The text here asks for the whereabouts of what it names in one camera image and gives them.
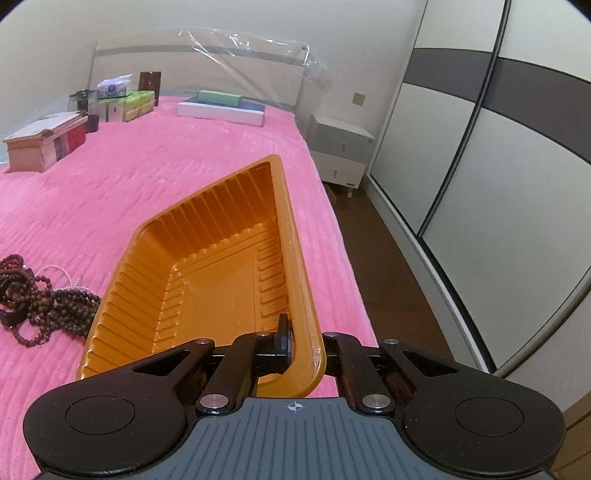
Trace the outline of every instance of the sliding wardrobe door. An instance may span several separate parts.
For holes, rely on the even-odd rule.
[[[591,23],[513,1],[500,55],[423,239],[506,373],[589,286]]]
[[[371,175],[417,233],[485,80],[503,0],[429,0]]]

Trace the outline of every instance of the white bead string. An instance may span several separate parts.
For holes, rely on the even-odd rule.
[[[82,285],[80,285],[80,282],[82,281],[82,276],[80,276],[80,278],[78,279],[78,281],[76,283],[72,283],[72,277],[70,276],[70,274],[66,271],[65,268],[60,267],[59,265],[46,265],[45,267],[43,267],[41,270],[39,270],[35,276],[39,277],[41,275],[42,272],[44,272],[45,270],[47,270],[48,268],[55,268],[56,270],[61,271],[68,279],[68,285],[67,287],[61,287],[61,288],[54,288],[54,290],[69,290],[71,288],[75,288],[76,290],[84,290],[87,291],[88,293],[92,293],[93,295],[96,295],[96,292],[94,292],[93,290],[83,287]]]

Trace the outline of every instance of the pink bedspread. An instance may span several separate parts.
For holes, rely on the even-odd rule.
[[[335,215],[293,115],[268,107],[265,126],[250,127],[177,117],[176,102],[161,98],[140,119],[101,124],[85,145],[44,174],[0,174],[0,258],[19,253],[34,271],[57,264],[102,296],[141,222],[279,154],[322,331],[351,333],[376,345]],[[57,280],[54,271],[47,275]],[[34,333],[29,325],[21,332]],[[57,332],[46,345],[27,349],[0,327],[0,479],[38,473],[22,418],[42,393],[74,380],[82,347]],[[327,380],[313,395],[335,394]]]

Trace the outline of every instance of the green box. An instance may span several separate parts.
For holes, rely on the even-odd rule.
[[[99,100],[99,118],[103,122],[129,122],[151,112],[155,94],[151,90],[131,92],[127,97]]]
[[[198,102],[218,103],[225,106],[238,106],[242,100],[242,95],[233,93],[214,92],[213,90],[199,90],[197,94]]]

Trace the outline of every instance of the wall outlet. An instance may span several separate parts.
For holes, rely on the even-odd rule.
[[[355,105],[363,106],[363,102],[365,101],[365,95],[361,93],[355,92],[353,94],[353,103]]]

